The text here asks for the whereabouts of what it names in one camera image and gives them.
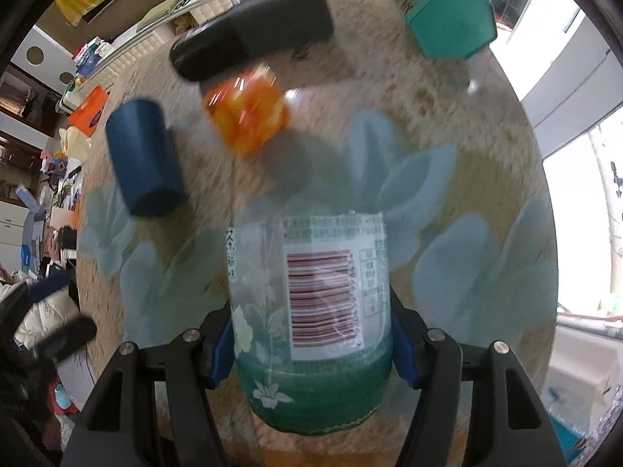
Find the orange patterned cup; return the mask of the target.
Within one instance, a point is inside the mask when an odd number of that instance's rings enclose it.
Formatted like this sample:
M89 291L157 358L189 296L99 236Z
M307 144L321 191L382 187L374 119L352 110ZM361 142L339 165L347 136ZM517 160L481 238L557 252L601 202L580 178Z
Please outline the orange patterned cup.
M239 156L258 153L291 121L277 77L265 64L208 90L202 106L226 147Z

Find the white cardboard box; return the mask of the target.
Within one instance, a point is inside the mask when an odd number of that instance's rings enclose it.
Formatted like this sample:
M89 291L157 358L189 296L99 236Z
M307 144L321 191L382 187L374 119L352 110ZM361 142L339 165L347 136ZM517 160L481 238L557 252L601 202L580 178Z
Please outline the white cardboard box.
M548 413L577 435L606 415L622 384L622 343L567 327L555 329L542 400Z

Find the dark blue plastic cup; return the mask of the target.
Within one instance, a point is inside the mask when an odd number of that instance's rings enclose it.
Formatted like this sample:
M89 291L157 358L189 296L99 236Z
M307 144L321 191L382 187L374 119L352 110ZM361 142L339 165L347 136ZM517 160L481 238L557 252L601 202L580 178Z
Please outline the dark blue plastic cup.
M136 217L171 214L188 198L172 137L160 105L124 102L106 123L109 155L123 202Z

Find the orange tissue pack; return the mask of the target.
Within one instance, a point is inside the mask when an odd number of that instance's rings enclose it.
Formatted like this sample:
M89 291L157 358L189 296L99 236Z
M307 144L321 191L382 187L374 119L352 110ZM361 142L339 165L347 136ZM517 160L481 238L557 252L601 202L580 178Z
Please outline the orange tissue pack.
M82 104L70 115L69 125L75 126L86 137L91 137L96 129L108 101L108 94L100 86L90 93Z

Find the teal hexagonal box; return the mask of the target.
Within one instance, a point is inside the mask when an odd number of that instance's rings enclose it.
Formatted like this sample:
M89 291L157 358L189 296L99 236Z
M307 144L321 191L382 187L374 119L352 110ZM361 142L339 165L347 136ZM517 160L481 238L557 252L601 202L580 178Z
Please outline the teal hexagonal box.
M490 0L395 0L424 56L460 60L497 38Z

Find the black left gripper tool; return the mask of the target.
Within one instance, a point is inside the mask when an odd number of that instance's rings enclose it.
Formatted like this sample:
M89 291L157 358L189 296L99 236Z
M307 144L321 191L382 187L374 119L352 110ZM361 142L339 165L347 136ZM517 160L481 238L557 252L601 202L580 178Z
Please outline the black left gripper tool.
M28 284L1 287L1 396L34 399L46 393L55 367L94 339L92 318L77 313L44 333L31 347L18 346L16 334L28 312L68 288L70 277L60 273Z

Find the clear green plastic cup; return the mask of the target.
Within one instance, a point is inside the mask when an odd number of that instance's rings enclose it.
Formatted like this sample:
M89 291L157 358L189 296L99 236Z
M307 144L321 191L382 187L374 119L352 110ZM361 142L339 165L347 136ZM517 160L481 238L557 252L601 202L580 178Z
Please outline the clear green plastic cup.
M248 403L301 435L358 426L392 366L379 214L283 217L226 233L234 355Z

